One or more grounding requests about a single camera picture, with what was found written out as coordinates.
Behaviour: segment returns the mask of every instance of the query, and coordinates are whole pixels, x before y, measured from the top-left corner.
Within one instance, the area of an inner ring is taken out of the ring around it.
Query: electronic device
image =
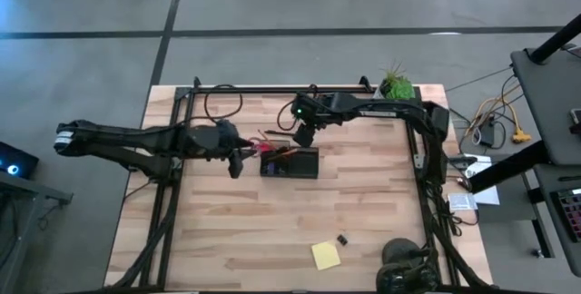
[[[551,197],[571,240],[581,241],[581,189],[556,191]]]
[[[487,122],[478,126],[478,129],[480,130],[480,145],[484,145],[488,148],[494,147],[494,125],[494,118],[491,117]]]
[[[0,142],[0,172],[30,179],[37,164],[38,158],[32,154]]]
[[[261,176],[297,179],[317,179],[319,148],[282,147],[261,154]]]

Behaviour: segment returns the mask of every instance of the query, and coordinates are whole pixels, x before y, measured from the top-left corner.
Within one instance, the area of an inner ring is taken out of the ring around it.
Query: yellow sticky note
[[[339,259],[339,253],[337,253],[337,248],[335,244],[329,242],[322,242],[315,244],[310,247],[312,249],[312,255],[315,257],[315,263],[317,264],[317,270],[325,270],[333,266],[341,264]]]

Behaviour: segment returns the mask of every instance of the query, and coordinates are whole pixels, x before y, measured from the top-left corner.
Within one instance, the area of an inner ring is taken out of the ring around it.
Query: yellow connector
[[[512,142],[514,143],[527,142],[530,141],[531,139],[532,136],[530,136],[530,134],[526,134],[525,132],[523,132],[521,128],[517,128],[515,130],[515,135],[512,136]]]

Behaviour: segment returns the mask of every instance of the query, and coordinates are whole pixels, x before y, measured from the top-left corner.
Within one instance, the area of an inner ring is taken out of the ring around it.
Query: blue light
[[[8,166],[7,171],[11,175],[16,175],[18,173],[18,171],[20,171],[20,168],[18,168],[18,166],[16,166],[16,165],[10,165],[10,166]]]

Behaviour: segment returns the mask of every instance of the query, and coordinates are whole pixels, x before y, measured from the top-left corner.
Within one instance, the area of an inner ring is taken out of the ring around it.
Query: black box
[[[290,147],[297,152],[286,157],[269,161],[278,152],[264,152],[261,154],[261,176],[298,179],[316,179],[319,177],[319,148]]]
[[[38,158],[32,154],[0,142],[0,172],[7,172],[16,177],[30,179],[37,163]]]

